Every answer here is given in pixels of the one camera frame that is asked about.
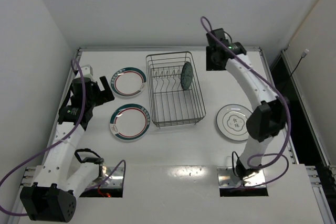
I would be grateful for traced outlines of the small blue patterned plate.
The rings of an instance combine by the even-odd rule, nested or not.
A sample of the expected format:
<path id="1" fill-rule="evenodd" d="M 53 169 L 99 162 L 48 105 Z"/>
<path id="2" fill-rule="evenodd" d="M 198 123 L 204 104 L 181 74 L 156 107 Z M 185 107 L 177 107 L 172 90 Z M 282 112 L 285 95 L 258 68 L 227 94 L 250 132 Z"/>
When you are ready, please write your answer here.
<path id="1" fill-rule="evenodd" d="M 186 62 L 181 71 L 181 87 L 183 90 L 187 90 L 193 80 L 193 68 L 190 62 Z"/>

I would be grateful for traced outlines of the grey plate with characters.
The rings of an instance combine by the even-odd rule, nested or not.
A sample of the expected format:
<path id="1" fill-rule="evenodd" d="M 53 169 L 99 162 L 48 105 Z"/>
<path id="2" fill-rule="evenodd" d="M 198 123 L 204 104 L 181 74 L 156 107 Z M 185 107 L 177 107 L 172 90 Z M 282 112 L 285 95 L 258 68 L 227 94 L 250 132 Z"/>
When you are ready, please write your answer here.
<path id="1" fill-rule="evenodd" d="M 228 104 L 217 112 L 217 128 L 228 139 L 244 142 L 249 136 L 246 125 L 251 114 L 251 110 L 245 106 Z"/>

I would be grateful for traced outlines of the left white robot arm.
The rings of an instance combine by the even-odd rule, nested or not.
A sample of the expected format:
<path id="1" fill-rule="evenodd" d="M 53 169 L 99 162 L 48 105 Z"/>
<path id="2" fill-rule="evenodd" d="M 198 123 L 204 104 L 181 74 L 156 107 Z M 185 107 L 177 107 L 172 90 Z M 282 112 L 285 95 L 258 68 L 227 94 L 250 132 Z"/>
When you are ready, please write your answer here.
<path id="1" fill-rule="evenodd" d="M 32 221 L 69 222 L 75 213 L 77 199 L 89 184 L 101 177 L 101 157 L 86 157 L 71 176 L 72 158 L 93 109 L 114 100 L 105 76 L 100 77 L 100 90 L 92 76 L 75 78 L 59 109 L 56 133 L 51 149 L 31 186 L 23 187 L 20 200 Z"/>

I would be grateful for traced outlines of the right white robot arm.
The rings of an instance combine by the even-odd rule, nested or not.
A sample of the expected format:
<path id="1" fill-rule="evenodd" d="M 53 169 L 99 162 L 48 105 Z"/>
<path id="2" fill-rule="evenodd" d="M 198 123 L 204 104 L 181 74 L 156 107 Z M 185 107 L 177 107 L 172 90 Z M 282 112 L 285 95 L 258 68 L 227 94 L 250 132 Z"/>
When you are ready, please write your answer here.
<path id="1" fill-rule="evenodd" d="M 229 44 L 222 28 L 206 34 L 206 56 L 215 65 L 228 71 L 247 96 L 253 110 L 247 119 L 248 140 L 237 159 L 235 173 L 240 178 L 274 164 L 284 152 L 274 154 L 274 159 L 263 165 L 268 145 L 285 127 L 291 127 L 288 101 L 263 76 L 254 70 L 246 49 L 238 42 Z"/>

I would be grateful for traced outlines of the green rimmed white plate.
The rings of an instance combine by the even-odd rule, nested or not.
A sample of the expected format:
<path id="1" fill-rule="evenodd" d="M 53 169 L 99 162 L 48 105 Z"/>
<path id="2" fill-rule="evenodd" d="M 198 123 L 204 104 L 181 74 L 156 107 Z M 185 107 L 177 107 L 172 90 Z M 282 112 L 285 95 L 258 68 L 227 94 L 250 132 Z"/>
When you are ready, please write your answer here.
<path id="1" fill-rule="evenodd" d="M 130 98 L 140 94 L 147 83 L 144 72 L 135 67 L 118 70 L 111 78 L 112 91 L 123 98 Z"/>
<path id="2" fill-rule="evenodd" d="M 146 134 L 150 123 L 150 114 L 144 106 L 129 103 L 113 112 L 110 118 L 110 131 L 121 141 L 133 142 Z"/>

